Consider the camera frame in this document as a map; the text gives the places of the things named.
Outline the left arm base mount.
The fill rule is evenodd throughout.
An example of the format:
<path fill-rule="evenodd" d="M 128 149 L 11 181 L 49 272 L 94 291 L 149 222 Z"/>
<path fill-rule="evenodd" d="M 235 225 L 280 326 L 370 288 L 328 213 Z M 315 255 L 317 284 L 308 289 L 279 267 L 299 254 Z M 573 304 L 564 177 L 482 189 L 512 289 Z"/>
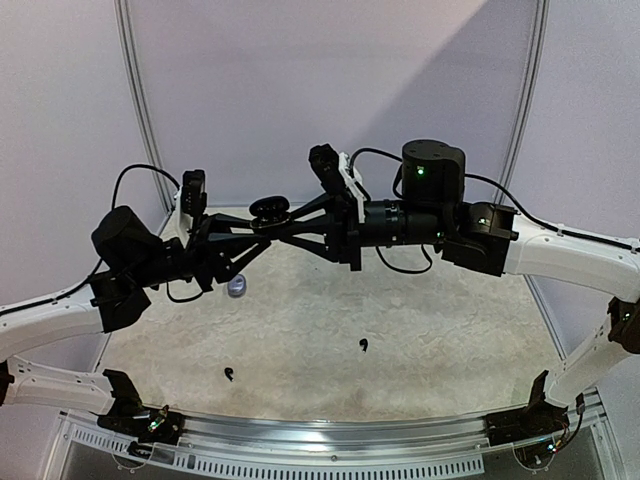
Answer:
<path fill-rule="evenodd" d="M 97 425 L 112 433 L 133 437 L 127 454 L 149 459 L 156 444 L 177 446 L 183 434 L 185 416 L 171 411 L 168 405 L 153 408 L 143 404 L 129 376 L 105 369 L 103 375 L 111 386 L 114 400 L 106 414 L 99 415 Z"/>

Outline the blue-grey charging case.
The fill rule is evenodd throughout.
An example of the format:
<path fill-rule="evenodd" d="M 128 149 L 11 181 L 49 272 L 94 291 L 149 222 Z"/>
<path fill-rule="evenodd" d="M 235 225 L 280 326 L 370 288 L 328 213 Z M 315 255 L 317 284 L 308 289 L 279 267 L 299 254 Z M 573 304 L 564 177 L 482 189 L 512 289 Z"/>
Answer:
<path fill-rule="evenodd" d="M 238 274 L 226 284 L 226 291 L 230 298 L 241 298 L 247 291 L 247 280 L 243 274 Z"/>

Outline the black charging case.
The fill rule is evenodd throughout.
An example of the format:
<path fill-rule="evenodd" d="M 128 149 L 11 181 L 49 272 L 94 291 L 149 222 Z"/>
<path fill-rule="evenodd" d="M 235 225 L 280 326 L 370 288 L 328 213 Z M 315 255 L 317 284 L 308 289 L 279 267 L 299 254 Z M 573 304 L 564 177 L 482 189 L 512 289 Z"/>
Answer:
<path fill-rule="evenodd" d="M 291 221 L 289 208 L 289 200 L 284 196 L 258 199 L 249 206 L 249 213 L 253 216 L 250 227 L 264 230 L 285 225 Z"/>

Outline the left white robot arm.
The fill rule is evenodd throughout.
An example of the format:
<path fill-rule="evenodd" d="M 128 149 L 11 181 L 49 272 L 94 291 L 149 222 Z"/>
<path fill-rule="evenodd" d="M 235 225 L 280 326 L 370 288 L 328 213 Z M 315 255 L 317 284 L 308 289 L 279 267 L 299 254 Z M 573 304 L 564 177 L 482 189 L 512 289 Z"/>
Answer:
<path fill-rule="evenodd" d="M 189 243 L 164 241 L 125 205 L 111 210 L 91 235 L 106 270 L 54 297 L 1 310 L 1 401 L 109 413 L 128 434 L 148 426 L 148 412 L 128 387 L 126 374 L 89 373 L 32 363 L 22 353 L 59 340 L 112 333 L 137 322 L 151 301 L 146 293 L 176 280 L 195 281 L 208 292 L 231 280 L 271 244 L 240 234 L 247 222 L 226 217 L 227 232 L 205 216 Z"/>

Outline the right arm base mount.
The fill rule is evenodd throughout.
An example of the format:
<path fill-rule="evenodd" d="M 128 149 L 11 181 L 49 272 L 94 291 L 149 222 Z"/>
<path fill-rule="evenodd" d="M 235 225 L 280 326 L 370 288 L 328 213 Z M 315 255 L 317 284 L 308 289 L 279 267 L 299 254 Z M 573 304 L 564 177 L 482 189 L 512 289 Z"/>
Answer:
<path fill-rule="evenodd" d="M 570 432 L 568 406 L 563 406 L 562 401 L 549 396 L 553 386 L 550 372 L 544 370 L 534 379 L 528 402 L 524 407 L 484 415 L 484 432 L 489 444 L 503 445 L 561 430 L 560 439 L 547 450 L 556 453 L 569 445 L 583 423 L 586 409 L 584 393 L 580 392 L 575 397 L 578 423 L 573 432 Z"/>

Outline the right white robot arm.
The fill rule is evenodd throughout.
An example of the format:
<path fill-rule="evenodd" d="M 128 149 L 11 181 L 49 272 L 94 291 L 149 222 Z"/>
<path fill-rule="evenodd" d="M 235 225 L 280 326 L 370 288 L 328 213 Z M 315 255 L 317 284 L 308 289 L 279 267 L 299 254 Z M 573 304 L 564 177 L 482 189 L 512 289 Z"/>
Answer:
<path fill-rule="evenodd" d="M 324 195 L 294 211 L 281 235 L 297 246 L 358 269 L 365 247 L 432 246 L 444 261 L 493 276 L 536 275 L 611 297 L 604 324 L 566 360 L 534 381 L 517 427 L 537 436 L 555 407 L 569 405 L 639 351 L 639 244 L 542 221 L 519 203 L 464 201 L 464 152 L 437 140 L 412 140 L 398 156 L 391 200 L 361 187 L 355 157 L 327 145 L 309 156 Z"/>

